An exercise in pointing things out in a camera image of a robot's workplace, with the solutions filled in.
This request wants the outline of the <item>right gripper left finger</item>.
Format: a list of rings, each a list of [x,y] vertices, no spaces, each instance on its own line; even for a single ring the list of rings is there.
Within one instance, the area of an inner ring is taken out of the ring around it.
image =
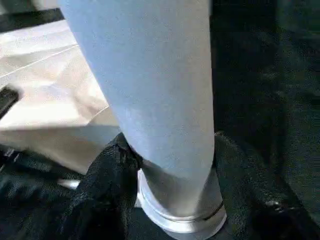
[[[120,133],[79,183],[59,228],[61,240],[125,240],[138,193],[142,159]]]

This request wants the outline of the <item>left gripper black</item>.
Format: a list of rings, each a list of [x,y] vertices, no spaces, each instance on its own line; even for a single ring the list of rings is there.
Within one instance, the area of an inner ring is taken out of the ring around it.
[[[16,89],[8,86],[3,87],[0,90],[0,118],[19,99],[20,93]],[[56,163],[45,155],[29,150],[1,147],[0,168],[3,169],[6,166],[12,166],[14,170],[39,177],[71,190],[75,190],[83,179],[82,174]]]

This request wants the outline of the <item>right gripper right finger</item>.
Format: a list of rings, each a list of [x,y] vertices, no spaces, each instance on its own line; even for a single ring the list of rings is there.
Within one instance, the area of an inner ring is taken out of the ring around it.
[[[228,240],[318,240],[320,227],[289,185],[248,143],[214,136],[214,164],[227,214]]]

